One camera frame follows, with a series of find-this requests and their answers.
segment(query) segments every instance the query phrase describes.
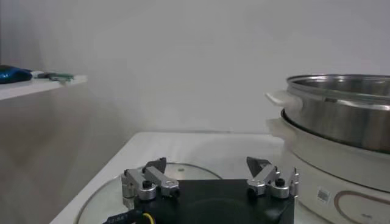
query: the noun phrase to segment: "black bolt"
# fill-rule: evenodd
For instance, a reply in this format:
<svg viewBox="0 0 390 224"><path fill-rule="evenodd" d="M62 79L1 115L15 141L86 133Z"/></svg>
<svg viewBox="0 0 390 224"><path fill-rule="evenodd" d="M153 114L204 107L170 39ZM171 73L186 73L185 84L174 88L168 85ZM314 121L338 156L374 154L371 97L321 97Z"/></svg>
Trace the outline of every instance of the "black bolt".
<svg viewBox="0 0 390 224"><path fill-rule="evenodd" d="M284 187L285 186L285 181L282 178L278 178L277 180L275 180L275 185L277 187Z"/></svg>
<svg viewBox="0 0 390 224"><path fill-rule="evenodd" d="M175 189L173 191L170 192L170 195L174 198L178 198L180 197L180 190L179 189Z"/></svg>
<svg viewBox="0 0 390 224"><path fill-rule="evenodd" d="M151 181L149 181L149 180L144 180L142 182L142 188L143 189L149 189L149 188L152 187L152 185L153 185L153 183Z"/></svg>
<svg viewBox="0 0 390 224"><path fill-rule="evenodd" d="M248 197L251 198L251 199L254 199L254 198L258 197L258 195L256 194L255 190L253 190L252 188L249 188L247 190L247 194L248 194Z"/></svg>

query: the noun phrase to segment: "blue object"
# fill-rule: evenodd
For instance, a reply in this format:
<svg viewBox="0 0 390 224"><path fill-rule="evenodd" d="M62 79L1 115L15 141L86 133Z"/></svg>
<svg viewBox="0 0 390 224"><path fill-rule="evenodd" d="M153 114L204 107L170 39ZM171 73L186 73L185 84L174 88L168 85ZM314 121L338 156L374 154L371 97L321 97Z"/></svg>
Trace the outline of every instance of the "blue object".
<svg viewBox="0 0 390 224"><path fill-rule="evenodd" d="M28 81L32 78L30 70L9 65L0 65L0 84Z"/></svg>

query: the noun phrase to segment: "white wall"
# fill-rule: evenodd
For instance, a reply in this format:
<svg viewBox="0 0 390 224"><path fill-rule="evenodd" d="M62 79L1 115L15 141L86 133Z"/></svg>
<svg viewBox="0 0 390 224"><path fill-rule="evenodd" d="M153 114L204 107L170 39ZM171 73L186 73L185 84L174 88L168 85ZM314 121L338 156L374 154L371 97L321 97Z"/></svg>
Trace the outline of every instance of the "white wall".
<svg viewBox="0 0 390 224"><path fill-rule="evenodd" d="M1 0L3 63L89 80L0 102L0 208L12 204L0 216L48 222L135 131L261 133L279 110L263 94L289 75L389 74L388 9L387 0Z"/></svg>

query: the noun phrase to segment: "metal bracket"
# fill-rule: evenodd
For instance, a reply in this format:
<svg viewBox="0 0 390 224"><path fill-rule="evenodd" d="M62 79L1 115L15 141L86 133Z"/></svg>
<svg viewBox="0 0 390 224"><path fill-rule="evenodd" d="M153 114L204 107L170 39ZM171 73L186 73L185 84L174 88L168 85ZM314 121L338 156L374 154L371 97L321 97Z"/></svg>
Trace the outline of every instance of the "metal bracket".
<svg viewBox="0 0 390 224"><path fill-rule="evenodd" d="M276 198L298 196L299 173L294 167L282 169L280 176L271 183L271 195Z"/></svg>
<svg viewBox="0 0 390 224"><path fill-rule="evenodd" d="M179 182L175 179L168 178L154 166L146 168L145 178L160 187L162 196L174 198L180 196Z"/></svg>
<svg viewBox="0 0 390 224"><path fill-rule="evenodd" d="M268 182L274 181L278 175L279 172L274 165L265 166L253 179L246 181L249 192L254 196L264 195Z"/></svg>
<svg viewBox="0 0 390 224"><path fill-rule="evenodd" d="M269 186L271 195L276 198L296 197L299 187L299 173L294 167L278 170L269 161L264 159L247 158L251 173L260 172L247 180L248 192L251 197L258 197L266 193Z"/></svg>
<svg viewBox="0 0 390 224"><path fill-rule="evenodd" d="M124 199L138 196L140 200L152 200L156 197L157 185L146 180L138 170L125 170L121 179Z"/></svg>

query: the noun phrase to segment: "white pot handle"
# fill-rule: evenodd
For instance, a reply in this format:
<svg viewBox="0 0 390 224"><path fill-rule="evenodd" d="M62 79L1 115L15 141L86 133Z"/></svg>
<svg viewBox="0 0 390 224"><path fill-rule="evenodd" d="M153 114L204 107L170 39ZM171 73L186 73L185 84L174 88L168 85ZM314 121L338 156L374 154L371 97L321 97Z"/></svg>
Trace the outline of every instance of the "white pot handle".
<svg viewBox="0 0 390 224"><path fill-rule="evenodd" d="M297 139L296 131L282 118L268 119L266 125L272 136L283 139L287 144L293 143Z"/></svg>
<svg viewBox="0 0 390 224"><path fill-rule="evenodd" d="M301 98L294 96L285 90L280 90L274 93L266 93L266 97L275 106L283 107L287 110L300 111L303 107Z"/></svg>

